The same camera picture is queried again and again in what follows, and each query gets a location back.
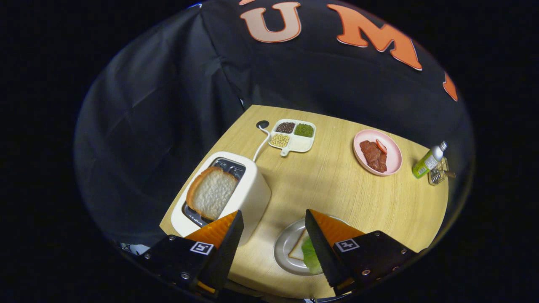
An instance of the bread slice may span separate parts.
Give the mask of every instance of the bread slice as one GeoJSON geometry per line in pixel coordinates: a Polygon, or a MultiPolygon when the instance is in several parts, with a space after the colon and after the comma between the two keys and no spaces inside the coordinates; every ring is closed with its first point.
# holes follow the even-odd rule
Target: bread slice
{"type": "Polygon", "coordinates": [[[209,167],[198,175],[187,192],[187,205],[199,215],[217,220],[232,196],[238,180],[219,167],[209,167]]]}
{"type": "Polygon", "coordinates": [[[307,237],[309,237],[309,234],[307,233],[307,229],[304,229],[303,233],[301,234],[300,238],[298,239],[298,242],[296,243],[294,248],[288,254],[289,258],[294,258],[294,259],[298,259],[298,260],[303,261],[303,251],[301,250],[301,247],[305,243],[305,240],[307,240],[307,237]]]}

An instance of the meat slice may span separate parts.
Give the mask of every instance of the meat slice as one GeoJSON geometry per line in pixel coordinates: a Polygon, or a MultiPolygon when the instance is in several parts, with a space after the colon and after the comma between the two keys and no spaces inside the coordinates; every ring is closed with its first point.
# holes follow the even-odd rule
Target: meat slice
{"type": "Polygon", "coordinates": [[[385,161],[387,160],[388,156],[382,153],[382,151],[375,142],[365,140],[360,143],[360,148],[361,152],[363,152],[363,155],[365,155],[367,165],[370,168],[381,173],[387,171],[388,168],[385,165],[385,161]]]}
{"type": "Polygon", "coordinates": [[[378,170],[380,173],[384,173],[388,170],[388,167],[385,165],[385,160],[388,159],[388,156],[384,153],[380,155],[380,159],[378,160],[378,163],[380,164],[380,170],[378,170]]]}
{"type": "Polygon", "coordinates": [[[367,163],[378,160],[380,158],[381,153],[382,151],[378,148],[378,145],[376,145],[376,143],[371,142],[369,146],[366,148],[366,151],[364,153],[367,163]]]}
{"type": "Polygon", "coordinates": [[[360,143],[360,148],[361,148],[361,151],[365,153],[365,151],[367,150],[367,147],[371,144],[371,142],[369,142],[368,140],[365,140],[363,142],[360,143]]]}

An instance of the wooden table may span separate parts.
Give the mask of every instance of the wooden table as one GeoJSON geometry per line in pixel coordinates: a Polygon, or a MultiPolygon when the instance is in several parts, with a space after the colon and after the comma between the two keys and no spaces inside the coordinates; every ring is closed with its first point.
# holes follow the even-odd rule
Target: wooden table
{"type": "MultiPolygon", "coordinates": [[[[296,276],[281,269],[273,257],[273,245],[279,234],[304,217],[308,208],[338,217],[365,233],[382,230],[416,252],[430,245],[444,218],[448,182],[432,186],[426,177],[417,180],[412,175],[413,164],[428,149],[405,138],[380,130],[398,144],[403,164],[391,176],[376,176],[359,164],[352,146],[356,133],[372,127],[314,113],[253,105],[201,163],[218,151],[252,159],[266,137],[255,124],[267,120],[267,129],[271,130],[278,120],[285,118],[309,121],[316,126],[313,147],[306,153],[291,151],[287,157],[281,157],[281,150],[268,144],[260,150],[256,164],[272,195],[250,240],[238,247],[229,279],[283,297],[333,297],[335,293],[324,275],[296,276]]],[[[179,235],[170,216],[184,190],[185,185],[161,221],[161,229],[169,235],[179,235]]]]}

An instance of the spray bottle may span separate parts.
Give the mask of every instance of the spray bottle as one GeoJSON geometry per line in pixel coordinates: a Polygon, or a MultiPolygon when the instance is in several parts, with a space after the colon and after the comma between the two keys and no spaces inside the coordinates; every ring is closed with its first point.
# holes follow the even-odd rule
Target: spray bottle
{"type": "Polygon", "coordinates": [[[433,169],[441,161],[444,156],[444,150],[447,148],[447,143],[442,141],[439,146],[434,146],[429,152],[412,168],[413,175],[419,179],[426,175],[429,170],[433,169]]]}

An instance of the white toaster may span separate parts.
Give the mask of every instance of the white toaster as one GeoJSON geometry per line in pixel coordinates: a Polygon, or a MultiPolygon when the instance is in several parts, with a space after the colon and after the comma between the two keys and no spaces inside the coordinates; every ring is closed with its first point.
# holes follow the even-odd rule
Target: white toaster
{"type": "Polygon", "coordinates": [[[249,240],[254,229],[260,222],[266,206],[270,201],[271,190],[259,172],[257,165],[252,160],[233,153],[218,151],[202,164],[197,173],[189,181],[188,186],[183,191],[172,211],[172,227],[174,227],[180,236],[185,237],[211,222],[190,209],[185,202],[187,192],[193,180],[210,166],[221,167],[224,171],[231,173],[239,180],[236,189],[234,189],[219,218],[236,210],[241,210],[244,228],[239,245],[243,245],[249,240]]]}

